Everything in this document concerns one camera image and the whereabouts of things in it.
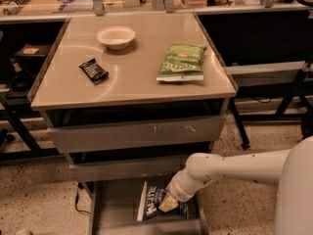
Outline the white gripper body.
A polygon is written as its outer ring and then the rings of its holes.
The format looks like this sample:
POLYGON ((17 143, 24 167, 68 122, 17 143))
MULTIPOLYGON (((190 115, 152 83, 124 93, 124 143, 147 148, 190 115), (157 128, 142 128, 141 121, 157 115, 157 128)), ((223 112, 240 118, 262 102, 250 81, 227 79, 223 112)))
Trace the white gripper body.
POLYGON ((170 180, 166 191, 179 202, 187 202, 199 190, 200 182, 194 179, 187 170, 178 171, 170 180))

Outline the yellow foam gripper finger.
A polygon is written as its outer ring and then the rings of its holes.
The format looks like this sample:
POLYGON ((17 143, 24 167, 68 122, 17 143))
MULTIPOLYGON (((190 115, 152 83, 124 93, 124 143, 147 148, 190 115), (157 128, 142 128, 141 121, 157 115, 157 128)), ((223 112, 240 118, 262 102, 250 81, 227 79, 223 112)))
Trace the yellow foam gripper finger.
POLYGON ((169 212, 178 207, 178 200, 167 193, 164 199, 160 202, 158 208, 162 212, 169 212))

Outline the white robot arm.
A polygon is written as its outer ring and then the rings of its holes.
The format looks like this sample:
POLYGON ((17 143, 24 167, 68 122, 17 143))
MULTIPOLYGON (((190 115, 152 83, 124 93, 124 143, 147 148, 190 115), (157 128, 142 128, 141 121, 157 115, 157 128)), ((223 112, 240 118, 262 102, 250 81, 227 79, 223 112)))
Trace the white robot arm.
POLYGON ((172 177, 159 208, 169 212, 223 177, 276 184, 274 235, 313 235, 313 137, 290 150, 234 157, 195 153, 172 177))

